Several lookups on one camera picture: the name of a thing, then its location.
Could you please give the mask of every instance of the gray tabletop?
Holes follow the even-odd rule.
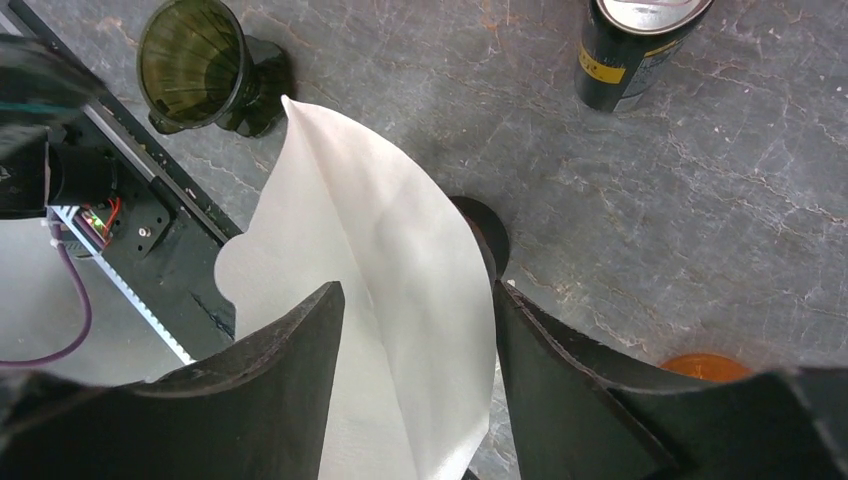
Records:
[[[145,119],[136,49],[159,1],[28,1]],[[506,278],[569,325],[649,362],[848,364],[845,2],[718,1],[618,115],[574,94],[586,0],[227,3],[291,52],[300,100],[497,210]],[[284,128],[158,138],[246,228]],[[475,461],[485,478],[516,475],[500,433]]]

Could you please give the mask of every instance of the can top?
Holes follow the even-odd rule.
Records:
[[[700,15],[712,0],[597,0],[616,27],[636,35],[659,35]]]

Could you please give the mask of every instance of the green glass mug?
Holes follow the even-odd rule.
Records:
[[[292,63],[271,42],[246,36],[220,0],[171,0],[147,23],[138,80],[148,119],[162,134],[215,123],[245,137],[267,132],[294,96]]]

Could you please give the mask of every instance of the orange object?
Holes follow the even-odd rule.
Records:
[[[666,361],[660,368],[712,382],[733,382],[747,377],[751,370],[742,364],[712,353],[691,353]]]

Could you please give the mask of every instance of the white cloth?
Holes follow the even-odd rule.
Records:
[[[319,477],[458,479],[488,428],[495,365],[474,236],[390,142],[323,107],[283,104],[280,158],[250,228],[215,264],[236,337],[340,280],[346,307]]]

